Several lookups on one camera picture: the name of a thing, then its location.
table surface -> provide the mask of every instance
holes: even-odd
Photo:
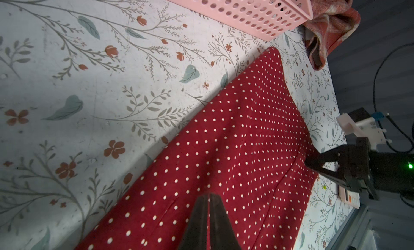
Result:
[[[345,143],[328,66],[313,71],[301,27],[264,42],[166,0],[0,3],[7,249],[75,247],[192,116],[269,46],[282,55],[316,149]],[[324,249],[350,211],[337,186],[318,178],[294,249]]]

teal leaf print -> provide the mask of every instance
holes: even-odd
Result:
[[[83,108],[83,101],[79,100],[76,95],[69,96],[66,99],[65,106],[57,110],[52,116],[44,118],[46,120],[63,120],[67,119]]]
[[[190,82],[191,80],[196,79],[199,76],[200,76],[200,72],[195,69],[195,66],[188,65],[187,68],[185,69],[183,79],[180,80],[180,82],[186,84]]]
[[[132,37],[147,40],[147,38],[144,38],[144,37],[143,37],[142,35],[140,35],[139,33],[134,32],[131,28],[127,28],[125,31],[127,32],[127,34],[131,35]]]
[[[290,48],[289,38],[287,37],[287,35],[285,33],[284,33],[284,35],[285,35],[285,40],[286,40],[287,47]]]
[[[94,23],[92,23],[91,20],[87,19],[86,17],[83,16],[79,16],[78,17],[78,23],[80,23],[80,25],[82,25],[83,27],[85,27],[85,29],[92,35],[94,36],[96,39],[100,39],[98,30],[96,30],[96,27],[94,25]]]
[[[226,71],[226,73],[223,75],[220,81],[221,88],[226,87],[228,83],[229,83],[229,74]]]
[[[49,228],[46,230],[46,234],[39,242],[37,242],[31,250],[49,250],[50,231]]]
[[[301,246],[299,248],[302,248],[304,242],[305,242],[305,233],[302,232],[302,236],[301,236]]]

floral pattern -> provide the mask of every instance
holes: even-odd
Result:
[[[0,5],[5,249],[74,248],[194,114],[269,46],[282,55],[315,147],[345,143],[328,66],[309,67],[301,27],[263,42],[165,0]],[[324,249],[349,212],[337,187],[320,177],[294,249]]]

gray wall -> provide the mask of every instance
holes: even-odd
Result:
[[[395,47],[414,42],[414,0],[354,0],[353,7],[361,15],[361,24],[328,56],[328,63],[339,111],[365,107],[373,112],[373,78],[379,64]],[[413,77],[414,46],[387,61],[376,89],[378,110],[390,113],[409,136],[414,121]],[[387,120],[382,123],[394,148],[410,149],[409,142]],[[390,149],[384,145],[380,151]]]

red polka dot fabric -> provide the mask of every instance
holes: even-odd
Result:
[[[197,197],[221,196],[242,249],[292,249],[316,154],[268,48],[170,142],[77,249],[177,249]]]

